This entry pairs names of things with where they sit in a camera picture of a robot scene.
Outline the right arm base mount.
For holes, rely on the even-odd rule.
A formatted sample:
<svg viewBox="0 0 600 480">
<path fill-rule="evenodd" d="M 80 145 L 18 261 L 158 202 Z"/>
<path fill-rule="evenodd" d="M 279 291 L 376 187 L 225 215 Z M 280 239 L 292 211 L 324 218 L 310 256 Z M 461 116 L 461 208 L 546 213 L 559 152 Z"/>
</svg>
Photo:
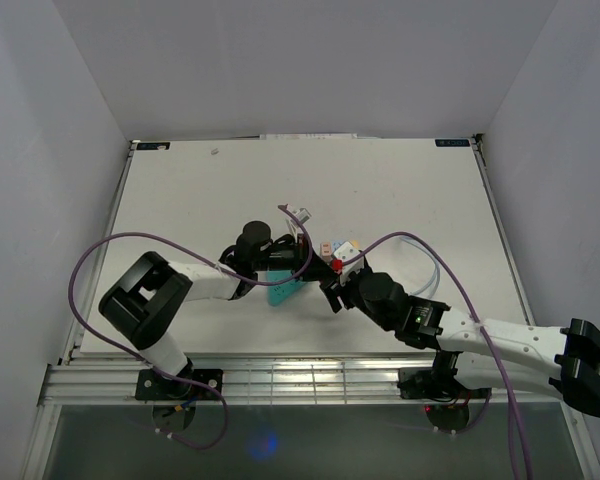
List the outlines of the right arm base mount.
<svg viewBox="0 0 600 480">
<path fill-rule="evenodd" d="M 398 370 L 397 388 L 402 399 L 434 402 L 486 399 L 491 393 L 490 388 L 469 389 L 461 385 L 456 376 L 455 368 L 401 368 Z"/>
</svg>

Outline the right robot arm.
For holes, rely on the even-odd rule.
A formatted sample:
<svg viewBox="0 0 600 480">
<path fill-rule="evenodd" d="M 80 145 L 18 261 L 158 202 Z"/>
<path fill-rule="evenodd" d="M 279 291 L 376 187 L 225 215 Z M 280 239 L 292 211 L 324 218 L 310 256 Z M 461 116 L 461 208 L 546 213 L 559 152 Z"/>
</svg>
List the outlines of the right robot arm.
<svg viewBox="0 0 600 480">
<path fill-rule="evenodd" d="M 405 345 L 435 351 L 430 367 L 400 374 L 405 399 L 482 398 L 489 389 L 511 388 L 600 418 L 600 330 L 588 321 L 574 319 L 567 327 L 475 322 L 368 268 L 320 287 L 333 311 L 356 308 Z"/>
</svg>

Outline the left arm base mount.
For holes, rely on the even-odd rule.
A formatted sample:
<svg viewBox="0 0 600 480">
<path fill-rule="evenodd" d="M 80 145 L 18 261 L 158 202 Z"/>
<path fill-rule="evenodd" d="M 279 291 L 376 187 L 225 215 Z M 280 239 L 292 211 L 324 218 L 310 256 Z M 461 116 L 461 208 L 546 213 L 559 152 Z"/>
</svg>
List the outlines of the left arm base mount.
<svg viewBox="0 0 600 480">
<path fill-rule="evenodd" d="M 134 399 L 138 401 L 216 400 L 210 388 L 222 391 L 224 371 L 221 369 L 196 369 L 186 375 L 196 385 L 168 379 L 152 369 L 139 372 Z"/>
</svg>

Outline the teal triangular power strip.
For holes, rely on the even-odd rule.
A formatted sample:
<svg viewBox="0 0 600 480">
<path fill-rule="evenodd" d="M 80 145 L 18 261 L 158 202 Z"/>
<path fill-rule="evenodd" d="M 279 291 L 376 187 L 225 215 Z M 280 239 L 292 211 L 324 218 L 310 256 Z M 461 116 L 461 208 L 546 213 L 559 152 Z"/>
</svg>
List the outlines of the teal triangular power strip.
<svg viewBox="0 0 600 480">
<path fill-rule="evenodd" d="M 280 306 L 305 287 L 306 283 L 298 278 L 279 283 L 279 281 L 290 278 L 292 275 L 292 271 L 284 270 L 269 270 L 266 272 L 266 282 L 273 283 L 273 286 L 267 287 L 267 302 L 270 306 Z"/>
</svg>

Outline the brown two-tone plug adapter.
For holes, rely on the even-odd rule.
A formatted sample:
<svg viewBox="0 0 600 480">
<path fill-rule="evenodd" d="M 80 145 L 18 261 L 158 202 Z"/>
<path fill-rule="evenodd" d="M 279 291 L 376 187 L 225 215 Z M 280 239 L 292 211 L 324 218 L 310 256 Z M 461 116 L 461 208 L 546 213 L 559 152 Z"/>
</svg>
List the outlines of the brown two-tone plug adapter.
<svg viewBox="0 0 600 480">
<path fill-rule="evenodd" d="M 319 245 L 319 256 L 326 263 L 330 263 L 332 260 L 333 247 L 330 242 L 322 242 Z"/>
</svg>

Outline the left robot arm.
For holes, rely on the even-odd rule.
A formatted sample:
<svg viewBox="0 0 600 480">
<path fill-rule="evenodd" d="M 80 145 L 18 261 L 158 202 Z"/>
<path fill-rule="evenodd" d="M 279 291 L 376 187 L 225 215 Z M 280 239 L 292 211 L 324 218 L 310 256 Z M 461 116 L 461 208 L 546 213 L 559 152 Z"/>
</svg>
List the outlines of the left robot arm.
<svg viewBox="0 0 600 480">
<path fill-rule="evenodd" d="M 185 397 L 192 387 L 191 361 L 168 329 L 185 302 L 237 300 L 251 291 L 258 274 L 283 271 L 291 280 L 327 287 L 338 278 L 333 265 L 307 244 L 302 234 L 271 238 L 261 221 L 247 223 L 217 266 L 169 262 L 156 252 L 144 253 L 104 294 L 99 313 L 138 353 L 161 370 L 158 388 L 170 399 Z"/>
</svg>

